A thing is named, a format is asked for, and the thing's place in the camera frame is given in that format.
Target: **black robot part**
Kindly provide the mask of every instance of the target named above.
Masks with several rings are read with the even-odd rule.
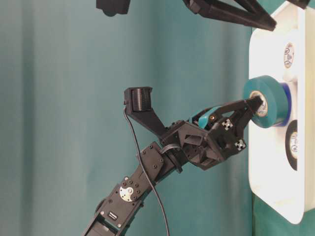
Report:
[[[96,0],[96,8],[103,10],[106,16],[127,14],[130,0]]]
[[[262,103],[259,97],[223,104],[210,116],[205,129],[198,126],[207,108],[192,118],[164,127],[151,107],[151,87],[125,90],[126,114],[139,122],[160,141],[151,143],[140,153],[144,169],[153,186],[174,170],[190,162],[207,170],[246,148],[244,128]],[[144,200],[152,191],[141,165],[124,177],[96,208],[83,236],[124,236]]]
[[[205,18],[273,31],[276,21],[256,0],[235,0],[245,10],[219,0],[183,0],[189,10]]]

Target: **electrical tape roll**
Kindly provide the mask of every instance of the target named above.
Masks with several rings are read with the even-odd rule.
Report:
[[[298,159],[298,133],[297,133],[297,120],[291,121],[287,127],[285,134],[285,152],[290,166],[297,170]]]
[[[248,80],[244,86],[243,98],[254,96],[260,96],[263,100],[252,118],[256,125],[269,128],[286,120],[289,112],[288,97],[277,80],[267,75]]]

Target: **white holder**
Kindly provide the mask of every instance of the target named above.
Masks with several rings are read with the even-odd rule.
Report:
[[[298,224],[304,212],[315,208],[315,10],[285,2],[272,17],[277,21],[273,32],[256,29],[252,34],[250,78],[269,75],[288,84],[288,124],[298,120],[297,170],[285,152],[288,124],[264,129],[251,121],[249,179],[254,194]],[[293,58],[284,53],[288,47]]]

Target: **black cable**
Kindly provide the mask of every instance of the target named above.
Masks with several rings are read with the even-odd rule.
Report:
[[[167,218],[166,218],[166,213],[165,213],[165,210],[164,210],[164,206],[163,206],[163,203],[161,201],[161,199],[159,198],[159,195],[158,195],[158,192],[156,190],[156,188],[154,187],[154,185],[152,184],[149,176],[148,176],[148,173],[147,171],[145,170],[144,168],[144,165],[143,165],[143,162],[142,162],[142,159],[141,159],[141,155],[140,155],[140,148],[139,148],[139,144],[138,144],[138,141],[137,141],[137,137],[136,137],[136,134],[134,132],[134,129],[133,129],[133,126],[132,126],[132,123],[131,121],[129,120],[127,114],[126,114],[126,107],[124,108],[124,117],[126,118],[128,124],[129,124],[129,127],[131,129],[131,132],[132,132],[132,135],[133,135],[133,139],[134,139],[134,143],[136,145],[136,149],[137,149],[137,152],[138,152],[138,159],[139,159],[139,163],[141,165],[141,168],[143,170],[143,173],[146,175],[146,178],[151,186],[151,188],[153,189],[153,192],[154,194],[156,195],[157,197],[157,201],[161,207],[161,210],[162,210],[162,214],[163,214],[163,218],[164,218],[164,221],[165,221],[165,227],[166,227],[166,233],[167,233],[167,236],[169,236],[169,228],[168,228],[168,222],[167,222]]]

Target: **teal background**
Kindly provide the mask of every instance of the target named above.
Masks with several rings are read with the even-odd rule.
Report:
[[[262,6],[269,12],[275,11],[283,0],[261,0]],[[310,7],[315,8],[311,0]],[[255,236],[313,236],[315,235],[315,210],[304,214],[302,222],[293,225],[265,204],[259,197],[253,195],[253,235]]]
[[[181,0],[132,0],[113,18],[94,1],[1,1],[0,235],[81,235],[138,165],[123,91],[152,86],[165,125],[240,99],[250,34]],[[142,148],[156,139],[135,129]],[[247,168],[243,153],[206,172],[187,164],[159,184],[171,234],[252,235]],[[150,195],[127,235],[164,234]]]

